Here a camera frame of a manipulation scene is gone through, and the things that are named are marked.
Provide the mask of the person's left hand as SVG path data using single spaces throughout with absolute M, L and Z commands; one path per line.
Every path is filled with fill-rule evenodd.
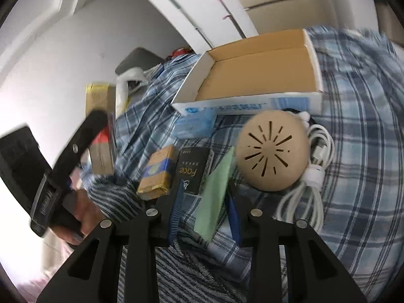
M 83 234 L 83 238 L 85 238 L 106 217 L 100 208 L 88 197 L 85 189 L 78 189 L 76 197 L 77 200 L 73 215 L 81 222 L 82 227 L 80 232 Z M 51 230 L 57 237 L 71 245 L 77 246 L 83 241 L 75 232 L 63 226 L 56 225 L 51 227 Z

